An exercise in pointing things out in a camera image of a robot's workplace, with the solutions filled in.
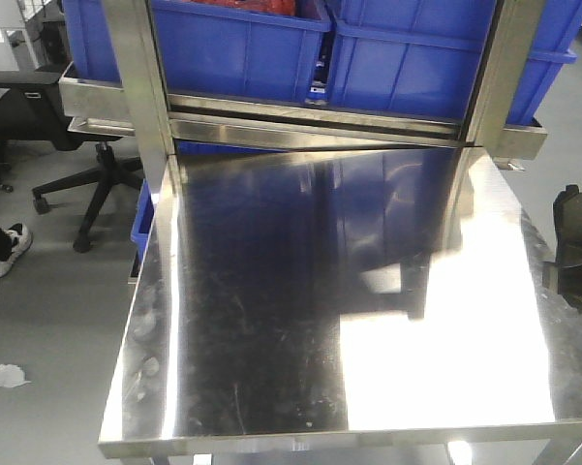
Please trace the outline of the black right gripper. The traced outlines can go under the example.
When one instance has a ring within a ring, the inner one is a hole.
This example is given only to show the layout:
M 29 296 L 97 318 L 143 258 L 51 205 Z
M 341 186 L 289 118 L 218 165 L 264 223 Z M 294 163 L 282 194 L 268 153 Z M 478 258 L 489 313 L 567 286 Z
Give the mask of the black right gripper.
M 542 285 L 561 295 L 568 305 L 582 313 L 582 258 L 569 262 L 544 262 Z

